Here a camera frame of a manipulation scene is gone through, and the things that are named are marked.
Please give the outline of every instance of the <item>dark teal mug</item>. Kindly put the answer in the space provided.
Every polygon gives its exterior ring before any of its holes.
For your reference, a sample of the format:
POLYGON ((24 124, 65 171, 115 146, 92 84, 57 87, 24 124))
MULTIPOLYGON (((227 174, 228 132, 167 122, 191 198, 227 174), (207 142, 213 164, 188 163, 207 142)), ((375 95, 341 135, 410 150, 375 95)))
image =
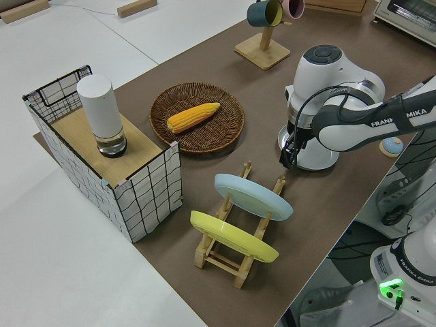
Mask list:
POLYGON ((257 0, 247 10, 247 21, 253 27, 277 26, 283 18, 279 0, 257 0))

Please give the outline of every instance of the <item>woven tray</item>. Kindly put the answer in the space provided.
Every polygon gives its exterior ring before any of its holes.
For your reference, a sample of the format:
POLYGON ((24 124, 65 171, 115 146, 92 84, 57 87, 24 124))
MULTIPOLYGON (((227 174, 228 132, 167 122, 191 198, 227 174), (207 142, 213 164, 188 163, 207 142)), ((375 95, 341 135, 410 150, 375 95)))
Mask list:
POLYGON ((150 109, 150 124, 165 143, 177 141, 186 153, 213 153, 237 141, 244 127, 245 116, 238 100, 227 91, 214 85, 189 82, 165 90, 150 109), (200 124, 179 134, 173 134, 166 125, 167 119, 182 110, 206 102, 219 102, 221 107, 200 124))

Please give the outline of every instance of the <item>brown tabletop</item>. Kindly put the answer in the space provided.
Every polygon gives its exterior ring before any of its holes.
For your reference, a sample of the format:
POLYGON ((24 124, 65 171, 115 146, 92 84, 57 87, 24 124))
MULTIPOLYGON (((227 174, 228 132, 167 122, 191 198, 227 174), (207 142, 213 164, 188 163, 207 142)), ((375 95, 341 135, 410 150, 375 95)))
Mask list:
MULTIPOLYGON (((306 10, 291 27, 276 27, 273 40, 291 55, 267 71, 234 52, 235 45, 262 32, 243 21, 116 90, 121 112, 162 146, 148 115, 154 99, 169 87, 207 82, 229 91, 244 108, 245 127, 234 151, 208 158, 183 155, 183 206, 135 244, 209 326, 274 326, 394 163, 380 152, 378 142, 341 153, 333 168, 321 172, 286 170, 279 163, 277 135, 288 118, 284 87, 292 84, 298 61, 310 47, 342 48, 351 61, 381 77, 386 97, 436 72, 436 50, 372 22, 374 5, 367 6, 362 18, 306 10), (295 213, 287 221, 270 222, 264 241, 280 256, 271 264, 254 262, 238 290, 224 270, 193 265, 201 233, 189 223, 189 214, 214 215, 222 200, 213 185, 215 175, 238 174, 247 160, 253 163, 250 179, 267 188, 286 177, 282 196, 295 213)), ((258 223, 238 208, 228 221, 248 232, 258 223)))

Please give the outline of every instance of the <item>small blue object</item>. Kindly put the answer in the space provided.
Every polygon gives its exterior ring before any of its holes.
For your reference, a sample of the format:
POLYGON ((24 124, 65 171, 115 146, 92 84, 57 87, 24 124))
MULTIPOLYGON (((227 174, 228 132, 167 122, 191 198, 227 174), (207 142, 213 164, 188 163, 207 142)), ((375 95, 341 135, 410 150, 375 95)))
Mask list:
POLYGON ((399 155, 404 148, 403 142, 399 138, 385 138, 381 145, 391 155, 399 155))

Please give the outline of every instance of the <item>corn cob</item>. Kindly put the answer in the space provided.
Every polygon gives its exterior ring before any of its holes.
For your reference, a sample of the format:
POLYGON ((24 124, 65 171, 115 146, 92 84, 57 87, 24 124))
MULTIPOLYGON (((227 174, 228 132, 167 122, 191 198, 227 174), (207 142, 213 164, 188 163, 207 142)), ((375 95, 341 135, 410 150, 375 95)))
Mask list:
POLYGON ((212 116, 219 107, 219 102, 200 104, 178 114, 173 114, 166 123, 174 134, 181 133, 212 116))

